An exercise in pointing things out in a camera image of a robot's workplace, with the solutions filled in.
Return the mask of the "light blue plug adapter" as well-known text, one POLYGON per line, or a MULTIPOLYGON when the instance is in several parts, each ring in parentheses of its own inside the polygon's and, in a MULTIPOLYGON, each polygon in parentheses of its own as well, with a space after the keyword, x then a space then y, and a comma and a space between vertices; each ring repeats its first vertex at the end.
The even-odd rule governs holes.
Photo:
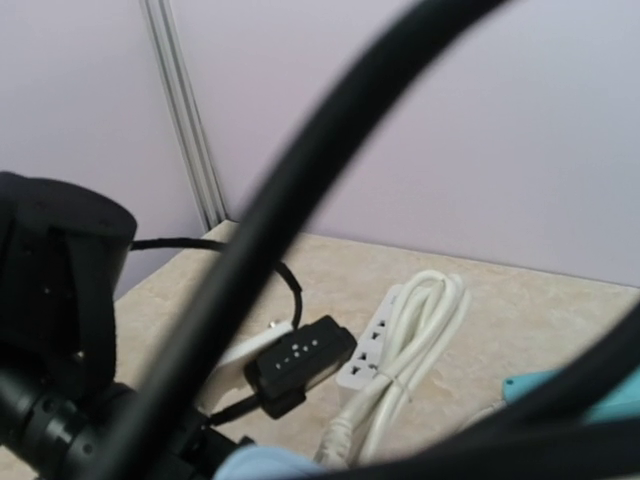
POLYGON ((307 479, 327 470, 292 451, 246 446, 232 453, 216 470, 213 480, 307 479))

